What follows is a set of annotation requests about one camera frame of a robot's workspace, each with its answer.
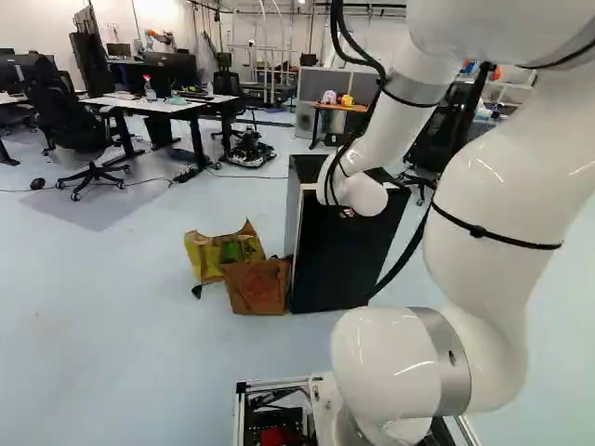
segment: yellow plastic bag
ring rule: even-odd
[[[258,234],[248,220],[237,232],[217,237],[191,230],[184,235],[184,245],[199,283],[222,281],[220,265],[266,258]]]

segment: paper bag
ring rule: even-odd
[[[284,314],[290,261],[270,258],[222,265],[231,310],[237,314]]]
[[[266,258],[258,234],[248,220],[237,232],[218,237],[191,230],[184,235],[184,245],[199,283],[222,281],[221,265]]]

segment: power strip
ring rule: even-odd
[[[198,174],[201,173],[201,169],[198,168],[196,165],[189,165],[186,170],[180,172],[172,180],[176,183],[185,183],[189,179],[196,177]]]

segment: ceiling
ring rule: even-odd
[[[276,8],[272,0],[262,0],[267,13],[275,13]],[[276,0],[277,6],[282,14],[306,14],[310,15],[313,11],[316,15],[328,14],[329,0],[304,0],[305,3],[299,3],[299,0]],[[235,11],[236,13],[255,14],[261,12],[260,2],[258,0],[220,0],[222,11]],[[202,0],[204,5],[217,7],[217,0]],[[346,15],[368,15],[370,11],[374,16],[398,16],[404,17],[404,0],[345,0]]]

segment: white wall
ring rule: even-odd
[[[141,34],[145,29],[172,31],[178,47],[193,50],[192,6],[184,0],[134,0]],[[73,15],[86,0],[0,0],[0,47],[53,54],[61,70],[83,87],[68,34],[75,30]],[[129,43],[137,38],[132,0],[94,0],[103,43]],[[118,39],[112,31],[115,28]],[[163,49],[155,44],[154,49]]]
[[[54,54],[60,69],[82,86],[68,33],[75,31],[73,15],[83,7],[83,0],[0,0],[0,46]]]
[[[257,45],[265,45],[265,27],[262,16],[245,14],[222,14],[222,34],[224,49],[227,44],[248,45],[250,39],[255,39]],[[266,15],[266,45],[282,47],[282,32],[284,30],[285,48],[292,42],[293,50],[297,54],[292,56],[292,61],[298,63],[300,53],[311,52],[324,59],[332,47],[328,17],[315,16],[312,27],[310,45],[310,16],[294,16],[293,31],[290,18],[283,15],[283,25],[277,14]],[[406,27],[403,19],[397,18],[372,18],[347,17],[348,27],[356,41],[372,56],[380,59],[385,65],[390,66],[392,52],[395,48],[395,39],[398,39]],[[218,28],[212,27],[212,38],[218,46]],[[234,69],[241,72],[242,64],[248,63],[247,53],[236,49],[233,54]]]

